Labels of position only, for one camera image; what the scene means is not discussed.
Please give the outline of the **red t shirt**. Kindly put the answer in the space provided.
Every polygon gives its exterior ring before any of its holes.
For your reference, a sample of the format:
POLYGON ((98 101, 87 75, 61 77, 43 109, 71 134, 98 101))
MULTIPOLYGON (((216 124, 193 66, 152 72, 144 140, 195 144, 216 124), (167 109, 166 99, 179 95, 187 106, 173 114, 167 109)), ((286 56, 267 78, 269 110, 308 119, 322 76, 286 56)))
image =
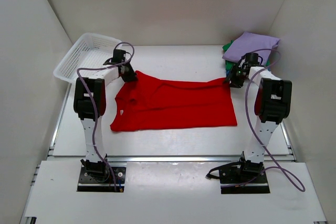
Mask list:
POLYGON ((115 96, 113 132, 237 126, 224 78, 208 82, 163 80, 137 71, 115 96))

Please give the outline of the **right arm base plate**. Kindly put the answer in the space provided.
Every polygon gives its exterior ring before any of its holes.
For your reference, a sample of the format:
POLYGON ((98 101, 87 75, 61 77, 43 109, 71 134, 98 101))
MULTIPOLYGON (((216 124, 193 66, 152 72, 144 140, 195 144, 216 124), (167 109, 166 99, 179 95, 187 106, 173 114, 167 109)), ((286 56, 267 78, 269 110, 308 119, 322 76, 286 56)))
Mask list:
POLYGON ((238 161, 219 169, 221 194, 269 194, 263 163, 238 161))

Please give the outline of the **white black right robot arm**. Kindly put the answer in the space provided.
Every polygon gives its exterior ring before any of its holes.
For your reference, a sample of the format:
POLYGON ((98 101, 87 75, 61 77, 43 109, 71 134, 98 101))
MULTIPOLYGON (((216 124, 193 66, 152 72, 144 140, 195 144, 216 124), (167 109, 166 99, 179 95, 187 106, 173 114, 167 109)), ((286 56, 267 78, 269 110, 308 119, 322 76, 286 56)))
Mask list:
POLYGON ((270 139, 290 113, 292 82, 274 76, 265 66, 260 49, 244 54, 235 63, 224 83, 231 88, 241 88, 248 80, 258 85, 254 104, 256 124, 251 127, 252 137, 242 152, 237 174, 243 178, 257 177, 263 170, 264 155, 270 139))

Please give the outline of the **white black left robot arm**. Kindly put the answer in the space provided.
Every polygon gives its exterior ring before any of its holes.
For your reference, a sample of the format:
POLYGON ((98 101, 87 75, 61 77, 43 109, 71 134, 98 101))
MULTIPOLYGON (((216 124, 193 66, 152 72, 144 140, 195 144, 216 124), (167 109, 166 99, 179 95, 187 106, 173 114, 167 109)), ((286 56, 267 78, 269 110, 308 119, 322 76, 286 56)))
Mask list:
POLYGON ((117 78, 124 82, 137 80, 131 66, 134 53, 114 49, 112 57, 101 67, 81 67, 76 70, 73 107, 85 133, 86 158, 82 165, 86 173, 98 183, 115 181, 113 169, 108 164, 102 140, 102 117, 106 111, 106 87, 117 78))

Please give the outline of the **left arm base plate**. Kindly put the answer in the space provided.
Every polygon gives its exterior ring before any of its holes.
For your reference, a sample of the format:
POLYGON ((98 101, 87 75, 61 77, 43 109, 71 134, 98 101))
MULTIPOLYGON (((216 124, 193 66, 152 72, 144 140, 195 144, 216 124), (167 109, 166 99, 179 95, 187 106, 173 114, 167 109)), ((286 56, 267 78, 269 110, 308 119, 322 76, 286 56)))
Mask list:
POLYGON ((123 193, 126 179, 127 168, 125 166, 112 167, 116 181, 109 175, 106 178, 94 178, 81 167, 77 191, 78 192, 98 192, 98 193, 123 193))

